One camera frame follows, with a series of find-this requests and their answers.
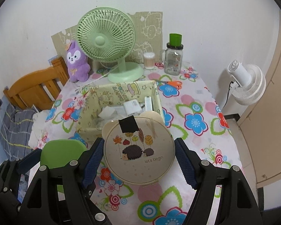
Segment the round hedgehog tin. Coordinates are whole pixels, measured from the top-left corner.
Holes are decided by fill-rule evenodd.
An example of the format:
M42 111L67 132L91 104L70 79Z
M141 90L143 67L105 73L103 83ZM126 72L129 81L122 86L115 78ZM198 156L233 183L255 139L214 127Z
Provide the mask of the round hedgehog tin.
M155 111L110 120L102 129L102 137L106 166L126 183L154 183L170 170L175 159L173 137Z

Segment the clear floss pick box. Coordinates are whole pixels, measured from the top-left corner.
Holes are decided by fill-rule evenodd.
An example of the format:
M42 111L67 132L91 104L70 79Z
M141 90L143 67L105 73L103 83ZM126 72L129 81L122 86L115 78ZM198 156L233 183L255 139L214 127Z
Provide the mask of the clear floss pick box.
M112 120L119 120L125 118L126 112L123 106L106 106L98 115L97 128L102 129L103 126Z

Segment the cartoon patterned storage box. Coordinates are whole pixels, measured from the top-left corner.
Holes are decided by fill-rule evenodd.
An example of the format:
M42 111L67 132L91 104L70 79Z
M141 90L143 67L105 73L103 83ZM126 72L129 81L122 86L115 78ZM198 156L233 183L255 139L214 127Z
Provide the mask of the cartoon patterned storage box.
M80 113L76 131L89 145L102 137L102 124L99 114L106 107L122 107L125 102L137 100L145 102L151 97L153 111L164 117L158 87L155 81L134 81L128 83L111 83L91 87L87 93L85 109Z

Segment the grey plaid bedding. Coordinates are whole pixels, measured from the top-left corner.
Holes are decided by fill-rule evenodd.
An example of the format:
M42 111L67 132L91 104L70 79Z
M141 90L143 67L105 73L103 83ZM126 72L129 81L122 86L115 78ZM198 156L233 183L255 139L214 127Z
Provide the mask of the grey plaid bedding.
M35 109L8 104L0 129L0 142L10 161L22 159L33 151L28 145Z

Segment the white charger in box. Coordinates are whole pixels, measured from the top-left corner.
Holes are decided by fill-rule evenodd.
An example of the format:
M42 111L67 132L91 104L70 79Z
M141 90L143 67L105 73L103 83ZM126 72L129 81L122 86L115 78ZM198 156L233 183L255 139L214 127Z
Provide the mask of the white charger in box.
M123 104L124 110L127 114L127 116L131 116L134 114L140 114L142 112L142 108L138 102L138 100L133 99L130 101L127 101Z

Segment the white slim box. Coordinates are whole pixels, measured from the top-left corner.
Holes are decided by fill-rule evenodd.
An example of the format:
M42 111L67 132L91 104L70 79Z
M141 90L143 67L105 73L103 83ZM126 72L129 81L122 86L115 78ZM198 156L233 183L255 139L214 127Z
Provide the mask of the white slim box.
M151 97L145 97L145 111L153 111L153 102Z

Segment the wooden bed headboard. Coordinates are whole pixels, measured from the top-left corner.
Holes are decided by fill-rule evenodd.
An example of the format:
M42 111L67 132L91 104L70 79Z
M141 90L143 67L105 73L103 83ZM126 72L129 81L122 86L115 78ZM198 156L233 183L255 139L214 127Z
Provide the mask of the wooden bed headboard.
M3 93L11 104L25 110L36 106L48 110L61 92L61 85L69 80L67 66L62 57L52 61L52 66L27 74Z

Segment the purple plush bunny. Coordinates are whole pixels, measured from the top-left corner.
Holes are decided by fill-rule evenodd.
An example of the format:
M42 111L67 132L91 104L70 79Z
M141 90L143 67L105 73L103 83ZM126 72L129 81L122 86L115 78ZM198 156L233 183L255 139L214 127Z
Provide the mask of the purple plush bunny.
M67 49L66 64L71 82L85 82L91 70L88 58L80 49L78 43L72 40Z

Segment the white standing fan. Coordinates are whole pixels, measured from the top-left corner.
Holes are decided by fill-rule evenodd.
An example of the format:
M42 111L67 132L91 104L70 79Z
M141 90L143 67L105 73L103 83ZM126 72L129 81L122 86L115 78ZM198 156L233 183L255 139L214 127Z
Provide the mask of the white standing fan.
M259 66L234 60L227 71L234 79L231 94L238 104L249 106L261 99L266 89L266 79Z

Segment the glass mason jar mug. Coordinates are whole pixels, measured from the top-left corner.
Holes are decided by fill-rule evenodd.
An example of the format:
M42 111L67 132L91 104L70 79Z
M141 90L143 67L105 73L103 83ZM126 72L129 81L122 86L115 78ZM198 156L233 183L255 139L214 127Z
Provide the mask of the glass mason jar mug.
M160 61L164 65L164 72L178 76L181 72L183 59L183 45L173 46L168 42L166 49L160 51Z

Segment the cotton swab container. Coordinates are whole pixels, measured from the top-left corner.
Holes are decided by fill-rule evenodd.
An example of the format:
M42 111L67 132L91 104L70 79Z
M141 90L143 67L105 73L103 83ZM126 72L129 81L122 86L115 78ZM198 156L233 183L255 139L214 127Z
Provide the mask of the cotton swab container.
M143 53L143 64L144 64L144 68L147 70L154 69L155 53L154 52L144 52Z

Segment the green plastic cup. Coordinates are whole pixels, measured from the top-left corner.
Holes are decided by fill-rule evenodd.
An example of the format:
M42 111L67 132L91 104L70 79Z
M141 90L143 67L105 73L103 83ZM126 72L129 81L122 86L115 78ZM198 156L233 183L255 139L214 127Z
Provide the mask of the green plastic cup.
M182 45L182 35L171 33L169 43L173 47L180 47Z

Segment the green desk fan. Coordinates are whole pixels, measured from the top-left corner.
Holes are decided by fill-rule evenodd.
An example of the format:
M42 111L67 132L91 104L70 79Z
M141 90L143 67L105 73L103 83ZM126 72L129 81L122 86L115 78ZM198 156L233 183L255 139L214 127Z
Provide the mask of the green desk fan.
M76 41L92 60L117 63L108 73L110 82L133 82L143 75L140 64L125 60L136 43L135 26L126 13L110 7L89 11L78 22Z

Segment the orange handled scissors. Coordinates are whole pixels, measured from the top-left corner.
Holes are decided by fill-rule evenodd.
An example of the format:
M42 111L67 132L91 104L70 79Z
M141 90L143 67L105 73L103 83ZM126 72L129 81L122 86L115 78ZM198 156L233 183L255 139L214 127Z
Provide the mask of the orange handled scissors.
M181 81L162 81L162 80L155 80L156 82L171 85L172 87L176 89L182 88L182 82Z

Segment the cartoon wall panel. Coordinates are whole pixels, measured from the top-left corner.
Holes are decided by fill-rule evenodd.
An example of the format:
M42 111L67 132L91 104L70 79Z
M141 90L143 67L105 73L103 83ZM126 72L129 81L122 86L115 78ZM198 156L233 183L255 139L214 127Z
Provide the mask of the cartoon wall panel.
M136 43L126 58L128 62L143 63L144 52L154 52L159 57L163 47L162 12L135 12L129 15L136 31ZM67 45L76 38L76 25L51 36L58 56L66 57Z

